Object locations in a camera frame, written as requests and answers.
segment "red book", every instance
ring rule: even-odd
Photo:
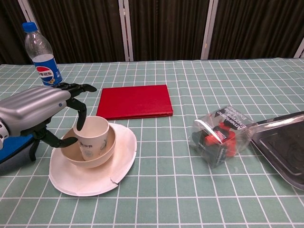
[[[173,115],[167,85],[104,88],[97,109],[107,120]]]

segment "pepsi logo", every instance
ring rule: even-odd
[[[38,71],[42,81],[50,84],[54,83],[54,73],[50,68],[46,66],[38,66],[36,67],[36,70]]]

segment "black curtain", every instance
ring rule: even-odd
[[[209,59],[294,57],[304,0],[219,0]]]
[[[129,0],[133,58],[200,59],[209,0]]]
[[[125,61],[117,0],[29,0],[58,63]]]
[[[31,64],[24,47],[23,22],[18,0],[0,0],[0,64]]]

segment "clear plastic tray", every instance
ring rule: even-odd
[[[304,190],[304,112],[258,122],[252,143],[288,183]]]

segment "clear plastic box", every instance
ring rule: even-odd
[[[248,146],[256,126],[256,122],[227,105],[193,121],[190,145],[215,168]]]

